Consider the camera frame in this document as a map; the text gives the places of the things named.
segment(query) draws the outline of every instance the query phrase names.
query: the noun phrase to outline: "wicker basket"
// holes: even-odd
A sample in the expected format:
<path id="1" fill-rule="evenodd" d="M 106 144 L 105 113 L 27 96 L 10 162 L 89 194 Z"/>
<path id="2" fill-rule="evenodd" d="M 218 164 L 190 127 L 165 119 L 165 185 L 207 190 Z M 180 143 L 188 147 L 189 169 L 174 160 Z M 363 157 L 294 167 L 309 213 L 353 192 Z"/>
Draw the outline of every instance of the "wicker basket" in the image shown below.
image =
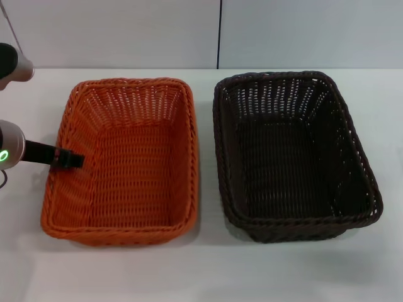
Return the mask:
<path id="1" fill-rule="evenodd" d="M 325 74 L 224 79 L 213 117 L 224 211 L 253 240 L 332 238 L 382 214 L 346 103 Z"/>
<path id="2" fill-rule="evenodd" d="M 50 171 L 42 228 L 87 245 L 168 242 L 195 223 L 196 119 L 177 79 L 82 82 L 57 145 L 84 154 L 82 169 Z"/>

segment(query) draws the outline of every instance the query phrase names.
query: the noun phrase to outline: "orange wicker basket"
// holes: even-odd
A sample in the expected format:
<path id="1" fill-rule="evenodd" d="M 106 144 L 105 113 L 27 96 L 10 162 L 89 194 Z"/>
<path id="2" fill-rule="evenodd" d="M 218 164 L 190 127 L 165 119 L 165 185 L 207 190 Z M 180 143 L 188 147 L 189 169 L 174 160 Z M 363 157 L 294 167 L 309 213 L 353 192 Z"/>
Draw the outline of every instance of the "orange wicker basket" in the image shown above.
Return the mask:
<path id="1" fill-rule="evenodd" d="M 164 243 L 196 221 L 198 153 L 193 96 L 177 79 L 78 84 L 57 145 L 82 169 L 50 171 L 41 224 L 87 245 Z"/>

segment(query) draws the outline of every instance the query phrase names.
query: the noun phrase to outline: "white table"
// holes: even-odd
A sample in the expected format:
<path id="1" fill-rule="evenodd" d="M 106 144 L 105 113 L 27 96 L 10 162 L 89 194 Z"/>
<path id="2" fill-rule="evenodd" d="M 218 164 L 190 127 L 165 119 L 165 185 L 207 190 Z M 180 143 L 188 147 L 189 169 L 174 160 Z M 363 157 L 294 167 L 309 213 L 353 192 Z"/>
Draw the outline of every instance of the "white table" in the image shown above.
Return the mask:
<path id="1" fill-rule="evenodd" d="M 332 240 L 266 245 L 228 226 L 218 189 L 213 89 L 246 70 L 42 69 L 30 82 L 11 83 L 0 92 L 0 119 L 27 139 L 54 143 L 78 82 L 186 81 L 200 137 L 201 219 L 159 246 L 96 249 L 57 240 L 40 228 L 48 167 L 20 162 L 0 190 L 0 301 L 403 301 L 403 70 L 323 71 L 349 106 L 385 211 L 376 224 Z"/>

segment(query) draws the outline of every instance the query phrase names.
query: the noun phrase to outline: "basket rim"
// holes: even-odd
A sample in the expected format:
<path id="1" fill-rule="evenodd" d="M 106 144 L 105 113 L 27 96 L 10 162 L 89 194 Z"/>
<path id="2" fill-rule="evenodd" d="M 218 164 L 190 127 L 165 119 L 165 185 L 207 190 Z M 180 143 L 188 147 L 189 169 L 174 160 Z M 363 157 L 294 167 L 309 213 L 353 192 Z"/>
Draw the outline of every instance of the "basket rim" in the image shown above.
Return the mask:
<path id="1" fill-rule="evenodd" d="M 78 83 L 70 93 L 69 100 L 66 104 L 66 108 L 69 105 L 70 100 L 73 95 L 85 93 L 88 89 L 92 89 L 94 87 L 102 88 L 107 85 L 113 85 L 114 88 L 119 87 L 150 87 L 150 86 L 158 86 L 158 85 L 169 85 L 172 87 L 177 87 L 183 93 L 184 103 L 186 105 L 186 119 L 189 127 L 190 139 L 188 143 L 188 151 L 189 151 L 189 175 L 190 181 L 188 183 L 189 186 L 189 199 L 186 202 L 186 211 L 183 219 L 175 225 L 169 226 L 146 226 L 142 228 L 129 228 L 129 227 L 102 227 L 102 226 L 80 226 L 80 227 L 71 227 L 71 226 L 60 226 L 53 222 L 53 215 L 51 214 L 52 208 L 54 208 L 54 203 L 57 202 L 57 198 L 55 196 L 55 189 L 53 183 L 56 181 L 56 173 L 52 170 L 49 171 L 46 188 L 53 187 L 49 189 L 51 194 L 48 194 L 48 190 L 45 192 L 45 198 L 43 201 L 43 208 L 41 214 L 41 225 L 43 230 L 50 236 L 57 238 L 65 238 L 72 239 L 72 237 L 76 237 L 80 233 L 104 233 L 106 236 L 113 233 L 133 233 L 133 234 L 141 234 L 141 233 L 166 233 L 166 236 L 170 236 L 175 238 L 178 235 L 181 235 L 183 232 L 191 228 L 197 219 L 197 204 L 198 204 L 198 178 L 199 178 L 199 170 L 198 170 L 198 134 L 196 127 L 196 114 L 195 107 L 193 102 L 193 93 L 184 81 L 180 79 L 170 78 L 170 77 L 160 77 L 160 78 L 144 78 L 144 79 L 128 79 L 128 78 L 114 78 L 114 79 L 100 79 L 93 81 L 84 81 Z M 79 101 L 72 105 L 73 107 L 77 107 Z M 68 123 L 71 116 L 74 114 L 74 110 L 68 114 L 69 117 L 63 117 L 61 124 L 63 122 Z M 59 146 L 61 142 L 63 142 L 64 137 L 61 137 L 61 133 L 58 134 L 57 145 Z"/>
<path id="2" fill-rule="evenodd" d="M 349 144 L 355 151 L 355 164 L 360 167 L 361 176 L 365 180 L 365 184 L 371 193 L 370 201 L 371 207 L 366 212 L 362 212 L 359 215 L 348 215 L 348 216 L 323 216 L 323 217 L 307 217 L 307 218 L 256 218 L 246 216 L 239 208 L 237 208 L 234 203 L 234 199 L 231 193 L 229 185 L 229 167 L 227 165 L 227 160 L 225 157 L 225 144 L 222 134 L 222 122 L 221 122 L 221 112 L 220 104 L 223 101 L 222 94 L 225 89 L 238 84 L 243 84 L 251 81 L 271 81 L 277 79 L 312 79 L 316 78 L 322 80 L 329 86 L 330 92 L 335 97 L 338 103 L 339 110 L 343 115 L 344 129 L 346 131 L 346 136 L 349 138 Z M 383 212 L 383 202 L 380 191 L 378 189 L 378 184 L 376 182 L 375 176 L 373 175 L 372 169 L 369 165 L 368 159 L 362 148 L 360 139 L 357 136 L 353 120 L 348 111 L 347 104 L 345 103 L 336 83 L 325 73 L 319 71 L 301 71 L 301 72 L 248 72 L 245 74 L 237 74 L 232 77 L 227 77 L 217 83 L 214 90 L 214 102 L 213 102 L 213 121 L 214 121 L 214 132 L 216 140 L 216 156 L 217 162 L 221 167 L 218 167 L 222 173 L 219 172 L 219 185 L 220 193 L 222 195 L 222 201 L 224 208 L 229 212 L 231 217 L 228 217 L 230 222 L 235 226 L 241 227 L 243 229 L 257 229 L 263 226 L 271 228 L 290 228 L 290 225 L 301 227 L 314 227 L 317 225 L 334 225 L 341 228 L 355 228 L 355 227 L 365 227 L 372 223 L 375 223 L 381 216 Z M 361 160 L 366 164 L 366 172 L 360 164 Z M 377 212 L 374 213 L 374 205 L 377 206 Z"/>

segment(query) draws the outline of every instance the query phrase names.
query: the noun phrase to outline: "green light ring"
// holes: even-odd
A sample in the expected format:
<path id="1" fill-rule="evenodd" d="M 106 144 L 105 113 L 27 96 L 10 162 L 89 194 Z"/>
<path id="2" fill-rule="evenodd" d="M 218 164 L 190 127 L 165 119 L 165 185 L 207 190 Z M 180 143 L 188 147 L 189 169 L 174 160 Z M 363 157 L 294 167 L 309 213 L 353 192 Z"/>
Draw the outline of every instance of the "green light ring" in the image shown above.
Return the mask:
<path id="1" fill-rule="evenodd" d="M 7 150 L 3 150 L 2 152 L 0 152 L 0 162 L 6 160 L 8 157 L 8 151 Z"/>

